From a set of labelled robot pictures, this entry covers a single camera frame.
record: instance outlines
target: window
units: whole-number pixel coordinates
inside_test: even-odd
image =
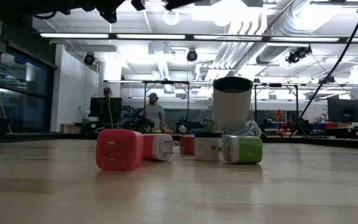
[[[45,99],[3,88],[0,88],[0,96],[6,113],[6,122],[11,125],[13,131],[41,131],[45,129]],[[0,105],[0,119],[3,118]]]
[[[1,55],[0,85],[47,94],[48,69],[13,51]]]

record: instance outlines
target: man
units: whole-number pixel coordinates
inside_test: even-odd
[[[156,93],[149,95],[149,104],[146,105],[146,118],[154,122],[154,129],[164,130],[166,127],[165,113],[162,106],[158,103],[158,96]]]
[[[100,117],[99,122],[101,125],[110,124],[111,126],[111,117],[109,111],[109,98],[111,97],[111,89],[106,87],[103,89],[104,98],[100,102]]]

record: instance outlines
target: floor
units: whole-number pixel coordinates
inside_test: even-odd
[[[0,224],[358,224],[356,149],[266,144],[260,165],[175,155],[102,172],[95,144],[0,144]]]

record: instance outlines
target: red object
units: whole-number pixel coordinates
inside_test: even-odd
[[[194,155],[194,136],[180,137],[180,154]]]
[[[276,123],[280,120],[280,118],[283,116],[283,112],[281,110],[276,111]]]
[[[143,136],[135,131],[106,129],[99,133],[96,164],[102,170],[133,170],[142,160]]]
[[[143,135],[143,158],[154,159],[153,157],[153,141],[155,134]]]
[[[326,128],[338,128],[338,124],[325,124]]]

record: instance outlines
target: computer monitor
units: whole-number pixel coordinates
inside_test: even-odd
[[[98,117],[99,121],[110,123],[109,112],[109,99],[108,98],[91,98],[91,114],[90,116]],[[110,110],[113,123],[119,123],[121,118],[122,98],[110,98]]]
[[[328,99],[328,120],[358,123],[358,100]]]

